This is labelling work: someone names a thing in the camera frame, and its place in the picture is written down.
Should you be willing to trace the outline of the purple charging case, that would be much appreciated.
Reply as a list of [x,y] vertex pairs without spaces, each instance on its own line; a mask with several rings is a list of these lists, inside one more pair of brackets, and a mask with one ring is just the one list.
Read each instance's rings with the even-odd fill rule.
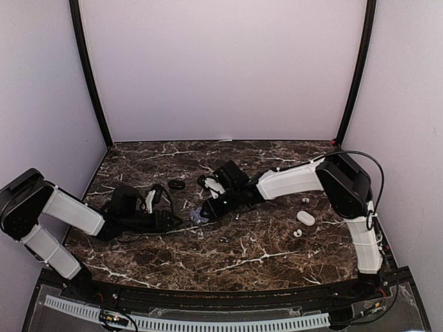
[[207,222],[209,222],[208,218],[201,216],[201,207],[191,209],[191,211],[189,211],[189,219],[195,226],[207,224]]

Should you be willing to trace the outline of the black earbud charging case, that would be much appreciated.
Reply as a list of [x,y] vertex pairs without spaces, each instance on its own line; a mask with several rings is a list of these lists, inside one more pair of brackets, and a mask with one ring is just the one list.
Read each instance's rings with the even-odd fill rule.
[[172,179],[168,181],[168,187],[171,190],[184,190],[186,188],[186,184],[182,180]]

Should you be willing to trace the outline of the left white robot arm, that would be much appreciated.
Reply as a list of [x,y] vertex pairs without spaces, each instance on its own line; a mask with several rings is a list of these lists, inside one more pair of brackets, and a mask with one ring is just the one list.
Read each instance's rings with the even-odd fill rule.
[[40,216],[56,218],[101,241],[124,232],[164,233],[183,222],[172,207],[155,209],[166,194],[162,185],[153,185],[147,196],[122,185],[97,210],[30,168],[1,189],[1,230],[71,282],[71,291],[83,302],[90,302],[97,297],[98,287],[87,278],[89,270],[41,225]]

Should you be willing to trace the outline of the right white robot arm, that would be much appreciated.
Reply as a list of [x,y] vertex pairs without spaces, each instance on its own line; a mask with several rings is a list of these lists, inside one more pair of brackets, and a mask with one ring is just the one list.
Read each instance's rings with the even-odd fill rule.
[[254,206],[282,196],[322,191],[337,215],[346,222],[364,275],[353,286],[354,295],[367,300],[380,288],[376,274],[382,266],[381,237],[377,233],[379,199],[373,197],[370,175],[352,159],[353,151],[337,150],[299,165],[270,169],[249,177],[229,160],[212,176],[200,176],[200,186],[211,193],[199,211],[205,220],[221,218],[242,206]]

